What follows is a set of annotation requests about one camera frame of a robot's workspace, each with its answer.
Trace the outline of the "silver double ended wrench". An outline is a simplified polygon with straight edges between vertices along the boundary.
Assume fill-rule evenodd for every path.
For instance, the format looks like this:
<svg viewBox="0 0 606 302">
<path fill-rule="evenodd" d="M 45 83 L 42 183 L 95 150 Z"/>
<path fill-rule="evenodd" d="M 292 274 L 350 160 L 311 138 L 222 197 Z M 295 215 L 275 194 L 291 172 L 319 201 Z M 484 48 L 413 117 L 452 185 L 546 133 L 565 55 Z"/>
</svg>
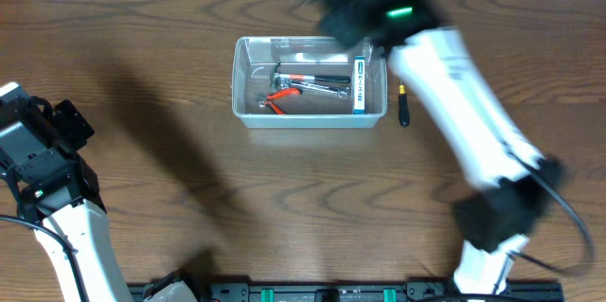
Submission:
<svg viewBox="0 0 606 302">
<path fill-rule="evenodd" d="M 281 87 L 295 87 L 302 90 L 311 90 L 322 94 L 330 94 L 339 98 L 346 98 L 350 95 L 350 88 L 346 86 L 327 86 L 313 82 L 287 80 L 282 78 L 278 78 L 276 80 L 276 84 Z"/>
</svg>

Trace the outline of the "white blue small box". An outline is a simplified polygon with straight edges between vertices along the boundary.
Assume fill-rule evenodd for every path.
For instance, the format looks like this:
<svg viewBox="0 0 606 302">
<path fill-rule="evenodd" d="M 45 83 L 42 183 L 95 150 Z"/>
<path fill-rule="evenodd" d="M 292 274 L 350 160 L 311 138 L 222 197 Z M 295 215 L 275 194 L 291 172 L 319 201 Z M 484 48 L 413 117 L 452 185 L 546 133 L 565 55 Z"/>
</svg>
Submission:
<svg viewBox="0 0 606 302">
<path fill-rule="evenodd" d="M 356 56 L 351 77 L 352 113 L 362 115 L 365 112 L 365 58 Z"/>
</svg>

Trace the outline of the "black yellow screwdriver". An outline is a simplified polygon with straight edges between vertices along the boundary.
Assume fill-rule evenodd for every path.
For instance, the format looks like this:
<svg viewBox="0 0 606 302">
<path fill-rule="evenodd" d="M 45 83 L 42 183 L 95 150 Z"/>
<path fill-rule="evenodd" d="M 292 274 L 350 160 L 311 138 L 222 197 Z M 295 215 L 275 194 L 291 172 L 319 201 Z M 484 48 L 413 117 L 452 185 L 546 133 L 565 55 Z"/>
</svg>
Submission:
<svg viewBox="0 0 606 302">
<path fill-rule="evenodd" d="M 399 84 L 399 122 L 402 127 L 410 125 L 411 117 L 408 107 L 407 92 L 404 82 L 401 80 Z"/>
</svg>

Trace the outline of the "black orange hammer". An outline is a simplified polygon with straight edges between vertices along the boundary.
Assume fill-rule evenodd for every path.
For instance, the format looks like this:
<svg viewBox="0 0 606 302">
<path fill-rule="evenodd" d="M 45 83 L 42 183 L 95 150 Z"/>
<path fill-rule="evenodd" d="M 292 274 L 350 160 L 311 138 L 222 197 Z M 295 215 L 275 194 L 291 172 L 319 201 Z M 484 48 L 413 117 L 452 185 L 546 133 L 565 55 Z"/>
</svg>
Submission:
<svg viewBox="0 0 606 302">
<path fill-rule="evenodd" d="M 333 76 L 333 75 L 300 75 L 300 74 L 289 74 L 282 73 L 279 71 L 279 67 L 281 66 L 281 62 L 278 62 L 270 74 L 270 86 L 275 88 L 278 86 L 280 80 L 299 80 L 299 81 L 307 81 L 307 82 L 327 82 L 327 83 L 339 83 L 339 84 L 348 84 L 351 82 L 350 77 L 348 76 Z"/>
</svg>

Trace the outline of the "orange handled pliers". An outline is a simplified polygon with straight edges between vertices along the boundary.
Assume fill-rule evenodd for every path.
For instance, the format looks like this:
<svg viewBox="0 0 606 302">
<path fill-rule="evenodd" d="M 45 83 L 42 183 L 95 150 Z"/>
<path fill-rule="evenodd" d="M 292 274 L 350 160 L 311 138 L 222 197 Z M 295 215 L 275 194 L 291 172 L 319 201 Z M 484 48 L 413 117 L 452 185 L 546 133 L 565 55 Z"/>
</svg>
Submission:
<svg viewBox="0 0 606 302">
<path fill-rule="evenodd" d="M 285 112 L 280 109 L 276 104 L 277 100 L 289 97 L 298 97 L 302 94 L 302 90 L 299 88 L 286 88 L 279 90 L 273 94 L 268 94 L 260 99 L 258 105 L 261 108 L 269 108 L 276 115 L 285 115 Z"/>
</svg>

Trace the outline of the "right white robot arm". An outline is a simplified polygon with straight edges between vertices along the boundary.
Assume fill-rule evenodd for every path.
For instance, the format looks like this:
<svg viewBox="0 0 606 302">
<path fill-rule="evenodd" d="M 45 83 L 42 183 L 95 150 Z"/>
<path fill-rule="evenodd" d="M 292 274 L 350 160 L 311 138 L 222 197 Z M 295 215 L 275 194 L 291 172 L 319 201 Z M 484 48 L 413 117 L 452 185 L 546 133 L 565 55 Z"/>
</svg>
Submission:
<svg viewBox="0 0 606 302">
<path fill-rule="evenodd" d="M 498 294 L 530 232 L 558 196 L 561 164 L 519 130 L 436 0 L 313 0 L 319 29 L 343 46 L 368 39 L 411 88 L 451 147 L 474 194 L 454 204 L 463 294 Z"/>
</svg>

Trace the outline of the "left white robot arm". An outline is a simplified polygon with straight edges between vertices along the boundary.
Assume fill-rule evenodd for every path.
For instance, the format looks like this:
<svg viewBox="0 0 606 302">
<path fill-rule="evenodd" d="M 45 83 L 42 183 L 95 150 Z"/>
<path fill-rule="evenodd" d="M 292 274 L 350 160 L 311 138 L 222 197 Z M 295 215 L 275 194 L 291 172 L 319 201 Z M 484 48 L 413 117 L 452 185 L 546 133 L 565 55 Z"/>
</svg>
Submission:
<svg viewBox="0 0 606 302">
<path fill-rule="evenodd" d="M 67 301 L 129 301 L 98 177 L 78 151 L 94 133 L 73 103 L 52 105 L 16 82 L 1 88 L 1 178 L 12 221 L 33 230 Z"/>
</svg>

